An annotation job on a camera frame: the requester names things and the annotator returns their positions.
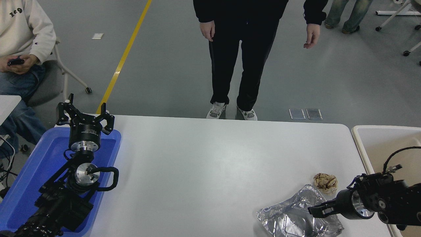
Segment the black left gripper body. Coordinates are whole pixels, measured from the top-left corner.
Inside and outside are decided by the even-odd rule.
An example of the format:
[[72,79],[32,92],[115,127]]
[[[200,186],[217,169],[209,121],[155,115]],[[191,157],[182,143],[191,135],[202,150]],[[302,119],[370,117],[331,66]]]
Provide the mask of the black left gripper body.
[[71,115],[69,145],[81,141],[94,142],[100,145],[101,123],[93,123],[96,117],[92,115]]

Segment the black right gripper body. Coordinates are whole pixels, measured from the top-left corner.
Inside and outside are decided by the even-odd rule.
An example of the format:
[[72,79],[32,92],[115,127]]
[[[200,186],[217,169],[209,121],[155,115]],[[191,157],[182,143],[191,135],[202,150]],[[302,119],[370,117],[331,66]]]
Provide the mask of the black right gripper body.
[[354,190],[342,190],[336,197],[336,211],[346,219],[361,219],[358,208],[361,206],[360,198]]

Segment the person's left hand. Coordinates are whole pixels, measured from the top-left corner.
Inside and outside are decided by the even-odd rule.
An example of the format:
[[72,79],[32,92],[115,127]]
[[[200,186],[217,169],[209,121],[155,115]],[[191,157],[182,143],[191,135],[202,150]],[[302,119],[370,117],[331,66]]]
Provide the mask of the person's left hand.
[[304,43],[303,47],[305,49],[310,49],[315,46],[320,37],[320,25],[318,24],[307,24],[307,40]]
[[22,65],[10,66],[11,72],[19,75],[27,73],[33,65],[39,63],[38,57],[33,54],[21,55],[19,57],[24,60],[24,63]]

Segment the person's right hand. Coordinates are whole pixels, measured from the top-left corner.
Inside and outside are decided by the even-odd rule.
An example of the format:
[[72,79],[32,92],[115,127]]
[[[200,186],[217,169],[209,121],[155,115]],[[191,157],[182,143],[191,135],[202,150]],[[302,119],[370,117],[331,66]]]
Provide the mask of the person's right hand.
[[14,72],[13,69],[8,66],[8,61],[17,58],[15,55],[7,55],[0,58],[0,72]]
[[200,22],[199,28],[204,38],[209,42],[213,42],[213,37],[215,35],[215,22],[213,20],[210,22]]

